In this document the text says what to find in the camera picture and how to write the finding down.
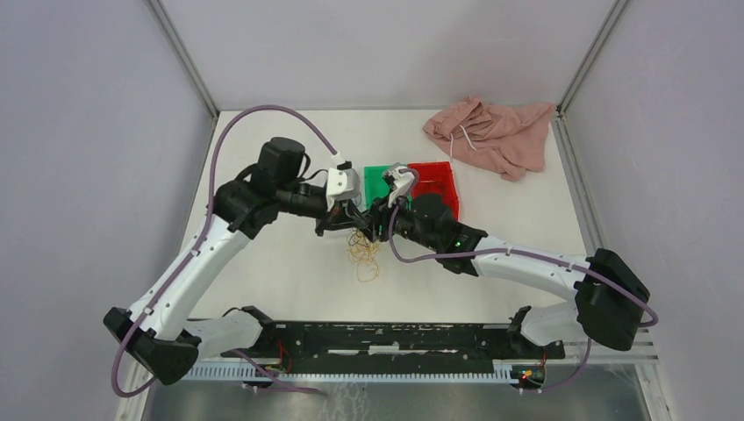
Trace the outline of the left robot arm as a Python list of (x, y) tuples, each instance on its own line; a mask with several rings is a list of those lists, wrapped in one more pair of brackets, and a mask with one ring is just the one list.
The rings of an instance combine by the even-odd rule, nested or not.
[(234, 349), (262, 357), (274, 350), (270, 318), (256, 309), (212, 319), (190, 314), (217, 275), (282, 212), (318, 223), (338, 215), (358, 193), (350, 161), (333, 156), (324, 186), (308, 183), (305, 148), (293, 139), (266, 142), (254, 164), (212, 193), (201, 231), (155, 285), (129, 308), (111, 308), (104, 325), (153, 378), (170, 385), (199, 360)]

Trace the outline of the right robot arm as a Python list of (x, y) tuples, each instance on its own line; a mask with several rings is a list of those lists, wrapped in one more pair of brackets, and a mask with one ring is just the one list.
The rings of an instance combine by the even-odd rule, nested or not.
[(515, 246), (457, 221), (435, 194), (393, 206), (376, 199), (363, 215), (370, 239), (401, 237), (428, 249), (425, 260), (452, 273), (516, 282), (561, 298), (548, 307), (526, 306), (513, 318), (506, 344), (519, 358), (559, 340), (592, 339), (628, 351), (639, 329), (658, 320), (647, 304), (649, 290), (612, 250), (582, 256)]

